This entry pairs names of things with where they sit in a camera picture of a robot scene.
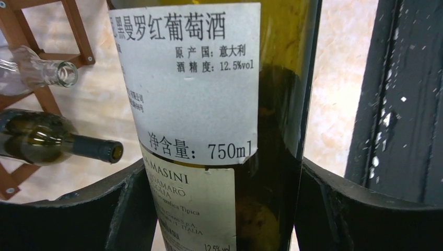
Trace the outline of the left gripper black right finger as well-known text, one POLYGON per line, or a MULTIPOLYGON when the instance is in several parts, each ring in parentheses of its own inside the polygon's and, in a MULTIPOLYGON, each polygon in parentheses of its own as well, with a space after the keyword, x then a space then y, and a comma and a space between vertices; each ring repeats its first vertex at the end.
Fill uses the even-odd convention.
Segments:
POLYGON ((442 208, 387 196, 304 159, 300 250, 442 250, 442 208))

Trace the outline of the white label wine bottle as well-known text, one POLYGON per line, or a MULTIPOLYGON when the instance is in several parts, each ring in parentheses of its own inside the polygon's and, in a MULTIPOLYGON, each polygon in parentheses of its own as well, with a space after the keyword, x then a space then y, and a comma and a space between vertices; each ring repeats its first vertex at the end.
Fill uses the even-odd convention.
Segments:
POLYGON ((166 250, 289 250, 320 1, 109 1, 166 250))

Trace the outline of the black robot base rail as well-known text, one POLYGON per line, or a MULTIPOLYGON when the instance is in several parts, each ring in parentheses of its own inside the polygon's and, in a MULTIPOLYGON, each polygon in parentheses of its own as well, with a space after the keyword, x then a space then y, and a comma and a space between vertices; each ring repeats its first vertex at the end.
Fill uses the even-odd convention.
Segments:
POLYGON ((379 1, 346 179, 442 206, 442 1, 379 1))

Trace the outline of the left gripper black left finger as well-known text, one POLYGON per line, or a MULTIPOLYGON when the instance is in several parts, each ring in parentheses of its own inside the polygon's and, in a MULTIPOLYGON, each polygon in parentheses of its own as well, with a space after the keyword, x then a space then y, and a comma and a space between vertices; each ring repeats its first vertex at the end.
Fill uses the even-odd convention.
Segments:
POLYGON ((151 250, 157 215, 139 160, 56 200, 1 203, 1 250, 151 250))

